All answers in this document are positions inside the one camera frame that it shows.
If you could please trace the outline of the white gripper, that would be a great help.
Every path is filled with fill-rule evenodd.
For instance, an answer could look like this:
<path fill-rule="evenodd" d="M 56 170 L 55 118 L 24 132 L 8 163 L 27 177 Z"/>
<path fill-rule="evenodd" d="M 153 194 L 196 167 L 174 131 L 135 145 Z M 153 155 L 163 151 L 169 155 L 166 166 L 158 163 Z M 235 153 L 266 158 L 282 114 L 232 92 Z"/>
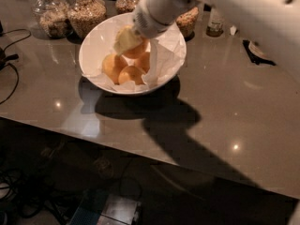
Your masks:
<path fill-rule="evenodd" d="M 124 26 L 116 34 L 114 50 L 120 55 L 140 46 L 142 37 L 161 36 L 180 15 L 199 3 L 200 0 L 140 0 L 132 13 L 133 25 Z"/>

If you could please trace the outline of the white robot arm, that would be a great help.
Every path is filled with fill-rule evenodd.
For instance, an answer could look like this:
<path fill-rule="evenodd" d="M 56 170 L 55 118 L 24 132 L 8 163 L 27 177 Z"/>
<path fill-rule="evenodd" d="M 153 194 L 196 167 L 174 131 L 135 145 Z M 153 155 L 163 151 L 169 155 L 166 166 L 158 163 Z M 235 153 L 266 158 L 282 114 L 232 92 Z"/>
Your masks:
<path fill-rule="evenodd" d="M 196 0 L 142 0 L 134 19 L 162 36 Z M 299 0 L 202 0 L 273 59 L 248 64 L 237 39 L 192 49 L 181 79 L 129 101 L 172 168 L 209 182 L 204 202 L 180 198 L 160 225 L 289 225 L 300 195 Z"/>

